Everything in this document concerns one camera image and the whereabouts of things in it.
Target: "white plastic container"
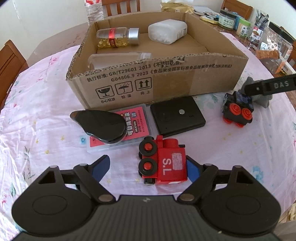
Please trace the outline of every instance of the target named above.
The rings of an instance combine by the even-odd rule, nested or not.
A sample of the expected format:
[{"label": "white plastic container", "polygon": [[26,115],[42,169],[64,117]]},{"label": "white plastic container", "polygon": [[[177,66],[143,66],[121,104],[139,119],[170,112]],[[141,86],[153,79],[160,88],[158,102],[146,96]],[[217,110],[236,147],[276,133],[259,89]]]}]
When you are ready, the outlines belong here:
[{"label": "white plastic container", "polygon": [[148,36],[151,40],[171,44],[187,34],[187,24],[183,21],[167,19],[148,27]]}]

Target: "clear plastic case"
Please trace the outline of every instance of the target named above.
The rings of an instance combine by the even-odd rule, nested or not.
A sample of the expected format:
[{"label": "clear plastic case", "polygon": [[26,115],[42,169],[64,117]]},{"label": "clear plastic case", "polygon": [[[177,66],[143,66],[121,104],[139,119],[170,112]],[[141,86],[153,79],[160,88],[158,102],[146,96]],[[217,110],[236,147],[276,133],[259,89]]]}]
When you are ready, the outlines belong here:
[{"label": "clear plastic case", "polygon": [[86,149],[88,153],[93,153],[101,150],[114,150],[139,144],[144,137],[154,136],[150,120],[148,120],[145,104],[135,105],[131,107],[112,110],[117,114],[122,115],[126,119],[128,132],[126,137],[119,143],[114,145],[106,145],[94,137],[87,137]]},{"label": "clear plastic case", "polygon": [[272,74],[277,74],[288,60],[294,41],[285,30],[270,22],[263,31],[256,56]]},{"label": "clear plastic case", "polygon": [[88,59],[90,70],[102,69],[110,66],[129,63],[141,59],[152,59],[151,53],[103,53],[92,54]]}]

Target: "snack jar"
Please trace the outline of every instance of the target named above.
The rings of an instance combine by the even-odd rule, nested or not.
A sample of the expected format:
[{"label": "snack jar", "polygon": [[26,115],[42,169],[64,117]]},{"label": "snack jar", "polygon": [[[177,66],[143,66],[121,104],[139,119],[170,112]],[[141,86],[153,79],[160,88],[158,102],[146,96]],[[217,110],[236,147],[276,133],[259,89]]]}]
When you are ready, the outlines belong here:
[{"label": "snack jar", "polygon": [[277,74],[287,62],[294,41],[285,30],[270,22],[263,31],[256,56],[272,74]]},{"label": "snack jar", "polygon": [[234,13],[221,9],[219,16],[219,26],[233,30],[237,17]]},{"label": "snack jar", "polygon": [[99,48],[125,47],[139,44],[138,28],[106,28],[96,33]]}]

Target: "black toy wheel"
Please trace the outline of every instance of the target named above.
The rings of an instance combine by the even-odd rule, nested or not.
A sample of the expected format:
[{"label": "black toy wheel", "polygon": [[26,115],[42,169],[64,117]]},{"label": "black toy wheel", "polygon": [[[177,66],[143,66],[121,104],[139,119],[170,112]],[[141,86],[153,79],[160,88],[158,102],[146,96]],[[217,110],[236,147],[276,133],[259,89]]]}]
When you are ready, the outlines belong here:
[{"label": "black toy wheel", "polygon": [[143,156],[152,156],[157,151],[157,145],[152,139],[144,139],[139,145],[139,151]]},{"label": "black toy wheel", "polygon": [[144,140],[154,140],[153,137],[144,137]]},{"label": "black toy wheel", "polygon": [[145,178],[144,179],[144,184],[147,186],[152,186],[155,184],[155,178]]},{"label": "black toy wheel", "polygon": [[152,158],[144,158],[139,163],[139,173],[144,176],[151,176],[157,172],[157,163]]}]

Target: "wooden chair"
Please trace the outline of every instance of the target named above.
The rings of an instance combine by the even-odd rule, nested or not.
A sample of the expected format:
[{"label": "wooden chair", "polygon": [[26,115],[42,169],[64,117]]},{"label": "wooden chair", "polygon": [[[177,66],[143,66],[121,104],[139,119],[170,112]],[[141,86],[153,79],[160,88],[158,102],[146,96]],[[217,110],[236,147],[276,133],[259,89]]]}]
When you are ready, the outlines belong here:
[{"label": "wooden chair", "polygon": [[242,16],[246,20],[249,19],[253,10],[252,6],[248,6],[237,0],[224,0],[221,9],[225,9],[225,8],[227,8],[229,11],[237,12],[240,16]]},{"label": "wooden chair", "polygon": [[[102,5],[106,6],[108,17],[112,16],[110,4],[116,3],[117,6],[117,14],[121,14],[120,3],[126,2],[126,11],[128,13],[131,12],[131,3],[130,0],[102,0]],[[137,12],[140,11],[140,0],[136,0],[137,2]]]},{"label": "wooden chair", "polygon": [[0,50],[0,110],[8,97],[10,86],[19,73],[28,68],[27,62],[11,40]]}]

